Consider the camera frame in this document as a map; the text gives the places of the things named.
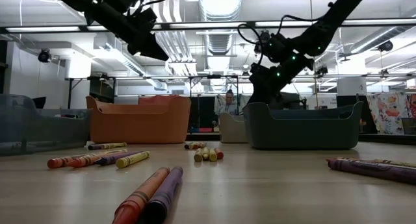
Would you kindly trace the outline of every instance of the colorful poster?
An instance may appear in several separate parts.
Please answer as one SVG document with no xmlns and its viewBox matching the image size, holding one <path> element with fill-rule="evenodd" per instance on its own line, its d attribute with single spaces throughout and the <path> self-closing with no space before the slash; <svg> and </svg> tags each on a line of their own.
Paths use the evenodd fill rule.
<svg viewBox="0 0 416 224">
<path fill-rule="evenodd" d="M 404 134 L 402 118 L 410 118 L 409 101 L 404 93 L 368 95 L 367 101 L 379 134 Z"/>
</svg>

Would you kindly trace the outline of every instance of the person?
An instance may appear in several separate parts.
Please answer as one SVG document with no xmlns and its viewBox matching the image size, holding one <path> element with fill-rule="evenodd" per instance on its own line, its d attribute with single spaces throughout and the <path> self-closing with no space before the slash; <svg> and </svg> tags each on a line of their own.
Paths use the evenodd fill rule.
<svg viewBox="0 0 416 224">
<path fill-rule="evenodd" d="M 216 114 L 219 115 L 221 113 L 229 113 L 232 116 L 239 115 L 237 111 L 237 104 L 235 104 L 233 101 L 234 101 L 234 93 L 232 90 L 228 90 L 226 93 L 226 104 L 220 106 Z"/>
</svg>

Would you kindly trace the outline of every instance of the plastic bin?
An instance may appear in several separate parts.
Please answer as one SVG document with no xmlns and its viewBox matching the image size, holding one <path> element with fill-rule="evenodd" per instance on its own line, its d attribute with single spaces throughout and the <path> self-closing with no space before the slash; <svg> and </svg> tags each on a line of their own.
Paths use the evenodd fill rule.
<svg viewBox="0 0 416 224">
<path fill-rule="evenodd" d="M 244 116 L 220 114 L 220 137 L 222 143 L 248 143 Z"/>
<path fill-rule="evenodd" d="M 358 143 L 363 103 L 327 110 L 270 110 L 264 103 L 243 108 L 248 142 L 255 149 L 351 149 Z"/>
<path fill-rule="evenodd" d="M 82 147 L 89 135 L 90 113 L 37 110 L 29 97 L 0 94 L 0 155 Z"/>
</svg>

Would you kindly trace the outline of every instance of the blue crayon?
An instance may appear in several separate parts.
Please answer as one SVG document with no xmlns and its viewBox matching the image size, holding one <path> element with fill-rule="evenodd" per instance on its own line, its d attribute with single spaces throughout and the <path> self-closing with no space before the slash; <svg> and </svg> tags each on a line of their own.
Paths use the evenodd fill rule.
<svg viewBox="0 0 416 224">
<path fill-rule="evenodd" d="M 102 158 L 96 160 L 94 162 L 94 165 L 101 165 L 101 166 L 107 166 L 107 165 L 111 165 L 116 163 L 117 159 L 126 157 L 126 156 L 131 156 L 131 155 L 135 155 L 137 153 L 141 153 L 143 151 L 139 151 L 139 152 L 128 152 L 128 153 L 122 153 L 122 154 L 117 154 L 117 155 L 113 155 L 113 156 L 103 156 Z"/>
</svg>

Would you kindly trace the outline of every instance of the orange bin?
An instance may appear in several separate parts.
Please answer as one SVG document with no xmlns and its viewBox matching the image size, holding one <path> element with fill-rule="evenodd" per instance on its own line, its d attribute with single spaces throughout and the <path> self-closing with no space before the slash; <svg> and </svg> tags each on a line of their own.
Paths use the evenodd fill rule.
<svg viewBox="0 0 416 224">
<path fill-rule="evenodd" d="M 90 135 L 95 143 L 182 143 L 187 137 L 190 99 L 186 97 L 115 105 L 89 96 L 86 104 L 93 110 Z"/>
</svg>

